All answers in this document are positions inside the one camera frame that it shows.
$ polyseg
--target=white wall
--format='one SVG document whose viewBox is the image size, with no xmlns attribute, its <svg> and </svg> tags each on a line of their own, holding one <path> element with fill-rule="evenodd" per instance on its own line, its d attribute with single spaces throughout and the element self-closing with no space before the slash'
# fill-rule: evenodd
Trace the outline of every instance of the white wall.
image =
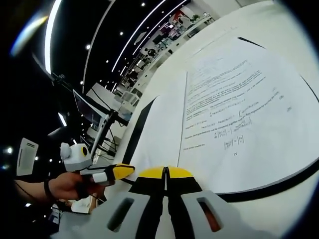
<svg viewBox="0 0 319 239">
<path fill-rule="evenodd" d="M 101 86 L 99 83 L 96 83 L 92 89 L 89 90 L 89 92 L 86 94 L 87 96 L 91 97 L 95 102 L 103 106 L 104 108 L 108 107 L 105 105 L 108 104 L 111 108 L 114 110 L 118 110 L 121 105 L 118 104 L 116 100 L 114 100 L 114 94 L 111 93 L 109 90 L 106 90 L 103 86 Z"/>
<path fill-rule="evenodd" d="M 260 2 L 260 1 L 266 1 L 266 0 L 238 0 L 239 4 L 241 6 L 247 6 L 247 5 L 250 5 L 250 4 L 253 4 L 253 3 L 257 3 L 257 2 Z"/>
<path fill-rule="evenodd" d="M 205 8 L 198 5 L 196 2 L 191 1 L 186 6 L 180 9 L 182 12 L 185 13 L 186 16 L 192 19 L 192 17 L 196 14 L 200 17 L 204 16 L 204 12 L 206 12 Z"/>
<path fill-rule="evenodd" d="M 203 0 L 220 17 L 240 8 L 236 0 Z"/>
</svg>

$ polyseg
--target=white table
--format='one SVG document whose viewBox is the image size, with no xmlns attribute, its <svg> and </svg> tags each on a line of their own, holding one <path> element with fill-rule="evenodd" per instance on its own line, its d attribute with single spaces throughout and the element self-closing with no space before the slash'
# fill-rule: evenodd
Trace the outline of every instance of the white table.
<svg viewBox="0 0 319 239">
<path fill-rule="evenodd" d="M 203 47 L 206 47 L 207 52 L 234 37 L 244 37 L 284 56 L 295 65 L 319 96 L 319 63 L 306 34 L 285 9 L 271 1 L 246 6 L 206 27 L 159 67 L 132 115 L 115 156 L 115 162 L 122 162 L 141 110 L 165 91 L 173 76 L 184 68 L 185 60 Z M 318 180 L 319 172 L 283 193 L 232 205 L 239 210 L 242 219 L 251 227 L 282 236 L 301 216 Z M 115 186 L 107 188 L 106 196 L 110 198 L 117 192 L 128 191 L 129 188 L 128 184 L 118 182 Z M 161 225 L 158 233 L 166 231 L 165 237 L 169 234 L 167 238 L 174 238 L 172 229 L 167 227 Z"/>
</svg>

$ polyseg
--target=cable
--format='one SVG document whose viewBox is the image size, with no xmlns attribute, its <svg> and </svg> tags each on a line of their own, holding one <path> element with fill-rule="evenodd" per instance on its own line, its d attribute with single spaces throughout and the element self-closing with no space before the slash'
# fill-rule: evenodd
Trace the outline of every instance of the cable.
<svg viewBox="0 0 319 239">
<path fill-rule="evenodd" d="M 111 129 L 110 129 L 110 133 L 111 133 L 111 136 L 112 136 L 112 138 L 113 138 L 114 148 L 115 148 L 115 151 L 116 151 L 116 143 L 115 143 L 115 139 L 114 139 L 114 136 L 113 136 L 113 133 L 112 133 Z"/>
<path fill-rule="evenodd" d="M 120 127 L 124 127 L 124 124 L 121 124 L 120 122 L 117 121 L 117 123 L 119 123 Z"/>
<path fill-rule="evenodd" d="M 109 107 L 109 105 L 108 105 L 107 103 L 105 103 L 104 100 L 102 100 L 102 99 L 98 96 L 98 94 L 95 92 L 95 90 L 92 89 L 92 91 L 93 91 L 93 93 L 100 99 L 100 101 L 102 101 L 109 109 L 111 109 L 111 107 Z"/>
<path fill-rule="evenodd" d="M 93 196 L 93 195 L 90 195 L 90 196 L 92 196 L 93 198 L 95 198 L 96 200 L 100 200 L 102 203 L 104 203 L 105 201 L 103 201 L 102 199 L 100 199 L 100 198 L 97 198 L 97 197 L 95 197 L 95 196 Z"/>
<path fill-rule="evenodd" d="M 105 144 L 116 151 L 115 147 L 113 147 L 113 146 L 111 146 L 111 145 L 109 145 L 107 143 L 105 143 Z"/>
<path fill-rule="evenodd" d="M 15 184 L 22 190 L 25 192 L 26 195 L 29 195 L 30 198 L 32 198 L 36 203 L 40 203 L 34 196 L 32 196 L 31 194 L 29 194 L 26 190 L 24 190 L 16 181 L 14 181 Z"/>
</svg>

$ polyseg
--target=person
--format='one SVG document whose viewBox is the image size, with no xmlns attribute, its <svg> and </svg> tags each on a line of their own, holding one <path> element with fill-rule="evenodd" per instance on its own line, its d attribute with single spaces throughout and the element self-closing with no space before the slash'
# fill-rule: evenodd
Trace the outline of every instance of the person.
<svg viewBox="0 0 319 239">
<path fill-rule="evenodd" d="M 22 235 L 33 235 L 36 238 L 48 238 L 51 232 L 47 227 L 37 227 L 28 222 L 28 212 L 25 210 L 26 203 L 38 205 L 45 212 L 58 199 L 76 200 L 79 199 L 77 185 L 82 183 L 86 193 L 93 195 L 99 193 L 105 186 L 95 184 L 91 179 L 85 183 L 82 176 L 77 173 L 66 172 L 57 178 L 48 181 L 50 195 L 44 188 L 45 182 L 28 183 L 21 180 L 13 180 L 6 170 L 0 170 L 2 192 L 5 195 L 1 198 L 1 204 L 5 220 L 1 224 L 2 235 L 20 237 Z"/>
<path fill-rule="evenodd" d="M 155 55 L 156 55 L 156 51 L 154 50 L 154 49 L 147 49 L 147 48 L 145 48 L 145 51 L 148 53 L 148 55 L 149 56 L 151 56 L 151 57 L 155 57 Z"/>
<path fill-rule="evenodd" d="M 57 178 L 48 181 L 49 192 L 52 197 L 46 193 L 44 182 L 28 183 L 21 180 L 15 180 L 16 189 L 19 195 L 29 203 L 53 203 L 54 199 L 79 199 L 76 186 L 84 184 L 80 174 L 66 172 L 60 174 Z M 93 194 L 103 190 L 105 187 L 98 185 L 92 181 L 85 183 L 88 194 Z"/>
</svg>

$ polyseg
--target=white paper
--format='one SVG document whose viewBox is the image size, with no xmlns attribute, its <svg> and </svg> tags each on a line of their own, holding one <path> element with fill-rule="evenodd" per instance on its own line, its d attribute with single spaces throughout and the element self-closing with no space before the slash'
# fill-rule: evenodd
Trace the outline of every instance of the white paper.
<svg viewBox="0 0 319 239">
<path fill-rule="evenodd" d="M 136 180 L 142 171 L 159 166 L 177 166 L 182 132 L 186 72 L 172 76 L 172 83 L 152 104 L 130 165 Z"/>
<path fill-rule="evenodd" d="M 236 39 L 191 66 L 178 166 L 203 188 L 264 187 L 317 159 L 319 103 L 283 58 Z"/>
</svg>

